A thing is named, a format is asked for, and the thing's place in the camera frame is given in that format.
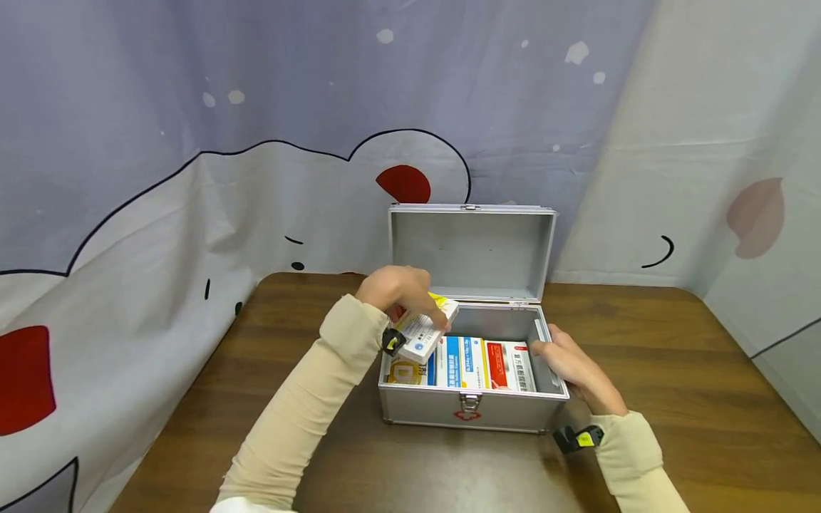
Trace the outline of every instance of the black wrist strap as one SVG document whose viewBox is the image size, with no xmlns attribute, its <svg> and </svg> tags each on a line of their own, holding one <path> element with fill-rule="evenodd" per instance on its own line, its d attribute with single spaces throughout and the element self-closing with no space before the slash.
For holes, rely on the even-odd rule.
<svg viewBox="0 0 821 513">
<path fill-rule="evenodd" d="M 553 440 L 559 445 L 562 454 L 570 454 L 585 447 L 598 447 L 604 439 L 604 430 L 599 426 L 588 426 L 581 431 L 574 431 L 570 426 L 553 432 Z"/>
<path fill-rule="evenodd" d="M 399 348 L 404 346 L 408 339 L 396 329 L 389 327 L 382 332 L 382 350 L 390 356 L 395 356 Z"/>
</svg>

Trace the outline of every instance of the box lid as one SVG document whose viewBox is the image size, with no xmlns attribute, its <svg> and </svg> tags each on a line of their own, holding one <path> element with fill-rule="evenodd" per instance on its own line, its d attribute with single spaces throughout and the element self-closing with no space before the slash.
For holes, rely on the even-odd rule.
<svg viewBox="0 0 821 513">
<path fill-rule="evenodd" d="M 430 272 L 454 300 L 542 300 L 557 212 L 530 205 L 394 204 L 392 261 Z"/>
</svg>

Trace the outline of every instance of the beige arm sleeve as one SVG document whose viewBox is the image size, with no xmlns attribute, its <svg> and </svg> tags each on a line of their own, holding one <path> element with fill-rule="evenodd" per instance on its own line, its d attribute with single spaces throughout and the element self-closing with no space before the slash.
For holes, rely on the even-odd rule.
<svg viewBox="0 0 821 513">
<path fill-rule="evenodd" d="M 217 502 L 244 497 L 290 510 L 302 472 L 342 403 L 379 352 L 388 317 L 352 295 L 325 317 L 319 339 L 251 429 L 219 489 Z"/>
<path fill-rule="evenodd" d="M 621 511 L 689 511 L 664 472 L 661 447 L 642 414 L 593 415 L 592 424 L 604 431 L 596 457 Z"/>
</svg>

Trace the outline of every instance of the white medicine box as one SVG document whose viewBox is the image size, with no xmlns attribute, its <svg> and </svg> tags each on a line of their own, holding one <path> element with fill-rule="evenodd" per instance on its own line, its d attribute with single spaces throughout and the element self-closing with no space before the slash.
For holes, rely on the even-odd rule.
<svg viewBox="0 0 821 513">
<path fill-rule="evenodd" d="M 540 305 L 556 211 L 525 205 L 394 204 L 388 212 L 392 261 L 427 269 L 430 290 L 460 302 L 448 336 L 549 341 Z M 567 384 L 530 358 L 535 392 L 386 382 L 379 395 L 390 424 L 546 433 L 570 399 Z"/>
</svg>

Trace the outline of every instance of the right hand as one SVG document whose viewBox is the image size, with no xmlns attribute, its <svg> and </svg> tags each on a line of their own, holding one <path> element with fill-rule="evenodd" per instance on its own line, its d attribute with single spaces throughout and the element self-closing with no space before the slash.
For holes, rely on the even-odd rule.
<svg viewBox="0 0 821 513">
<path fill-rule="evenodd" d="M 553 342 L 534 341 L 530 344 L 533 355 L 541 356 L 556 374 L 575 386 L 594 415 L 627 415 L 621 394 L 601 367 L 558 326 L 548 324 L 548 328 Z"/>
<path fill-rule="evenodd" d="M 430 273 L 424 269 L 388 265 L 362 281 L 356 299 L 382 310 L 394 322 L 404 310 L 410 310 L 427 315 L 436 327 L 450 331 L 451 324 L 428 294 L 429 288 Z"/>
</svg>

